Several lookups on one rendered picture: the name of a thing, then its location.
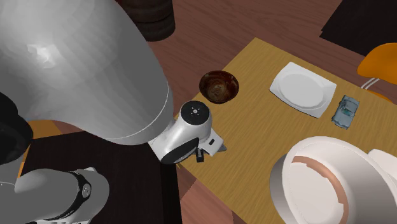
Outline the yellow wooden table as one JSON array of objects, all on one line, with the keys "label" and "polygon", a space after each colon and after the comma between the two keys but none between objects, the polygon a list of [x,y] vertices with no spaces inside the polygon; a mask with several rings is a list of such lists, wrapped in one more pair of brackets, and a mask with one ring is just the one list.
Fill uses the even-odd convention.
[{"label": "yellow wooden table", "polygon": [[[301,113],[269,90],[278,72],[294,62],[337,84],[330,105],[320,118]],[[183,224],[284,224],[270,196],[273,165],[306,137],[330,136],[363,151],[385,150],[397,155],[397,105],[258,38],[226,66],[239,82],[239,93],[225,104],[211,104],[214,130],[226,151],[182,166],[195,183],[181,200]],[[347,95],[359,101],[348,129],[331,118]]]}]

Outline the dark brown bowl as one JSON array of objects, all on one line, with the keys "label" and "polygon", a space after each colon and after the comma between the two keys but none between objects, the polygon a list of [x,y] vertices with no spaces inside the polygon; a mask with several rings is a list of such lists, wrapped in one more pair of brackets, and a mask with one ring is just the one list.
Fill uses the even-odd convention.
[{"label": "dark brown bowl", "polygon": [[239,92],[239,82],[234,75],[222,70],[210,71],[201,77],[200,93],[210,102],[223,104]]}]

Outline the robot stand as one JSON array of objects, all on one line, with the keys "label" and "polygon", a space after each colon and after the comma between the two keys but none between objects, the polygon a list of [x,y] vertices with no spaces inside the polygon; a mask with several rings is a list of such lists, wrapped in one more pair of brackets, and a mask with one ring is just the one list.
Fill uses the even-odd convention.
[{"label": "robot stand", "polygon": [[90,224],[183,224],[175,165],[159,162],[148,144],[125,146],[88,132],[34,139],[22,173],[94,167],[109,198]]}]

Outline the large white brown-rimmed bowl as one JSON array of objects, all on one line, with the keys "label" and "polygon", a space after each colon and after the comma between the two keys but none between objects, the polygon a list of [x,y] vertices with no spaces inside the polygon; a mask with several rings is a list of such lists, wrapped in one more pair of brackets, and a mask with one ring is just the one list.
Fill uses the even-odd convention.
[{"label": "large white brown-rimmed bowl", "polygon": [[397,157],[325,136],[273,166],[270,193],[286,224],[397,224]]}]

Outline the white square plate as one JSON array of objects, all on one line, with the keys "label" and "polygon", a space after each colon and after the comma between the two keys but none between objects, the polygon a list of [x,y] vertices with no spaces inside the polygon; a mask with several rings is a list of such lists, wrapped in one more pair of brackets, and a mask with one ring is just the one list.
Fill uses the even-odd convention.
[{"label": "white square plate", "polygon": [[269,90],[302,113],[320,118],[329,106],[337,84],[289,62],[274,78]]}]

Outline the dark wooden barrel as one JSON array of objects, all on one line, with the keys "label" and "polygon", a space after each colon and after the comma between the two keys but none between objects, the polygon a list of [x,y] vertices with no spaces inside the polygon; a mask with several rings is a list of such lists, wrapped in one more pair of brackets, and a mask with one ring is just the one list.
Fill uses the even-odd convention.
[{"label": "dark wooden barrel", "polygon": [[172,0],[116,0],[146,41],[161,41],[176,29]]}]

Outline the small blue-grey toy car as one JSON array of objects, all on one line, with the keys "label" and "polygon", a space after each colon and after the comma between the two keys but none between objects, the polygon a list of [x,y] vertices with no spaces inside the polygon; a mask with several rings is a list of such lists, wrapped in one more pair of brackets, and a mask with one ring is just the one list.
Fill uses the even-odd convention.
[{"label": "small blue-grey toy car", "polygon": [[344,95],[338,104],[335,114],[332,116],[331,121],[338,127],[348,129],[353,121],[353,118],[359,107],[359,101]]}]

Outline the orange chair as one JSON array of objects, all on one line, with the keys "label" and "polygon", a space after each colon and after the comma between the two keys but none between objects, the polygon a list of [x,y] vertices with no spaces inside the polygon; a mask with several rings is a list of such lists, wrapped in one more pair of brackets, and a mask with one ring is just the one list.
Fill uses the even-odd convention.
[{"label": "orange chair", "polygon": [[386,96],[368,88],[379,80],[397,85],[397,43],[385,43],[371,50],[359,64],[357,73],[370,78],[362,84],[362,89],[391,102]]}]

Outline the black furniture piece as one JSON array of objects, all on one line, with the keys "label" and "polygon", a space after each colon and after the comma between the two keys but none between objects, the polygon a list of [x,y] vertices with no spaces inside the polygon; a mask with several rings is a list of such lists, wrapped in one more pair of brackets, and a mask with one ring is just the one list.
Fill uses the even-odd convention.
[{"label": "black furniture piece", "polygon": [[397,0],[342,0],[321,38],[360,55],[397,43]]}]

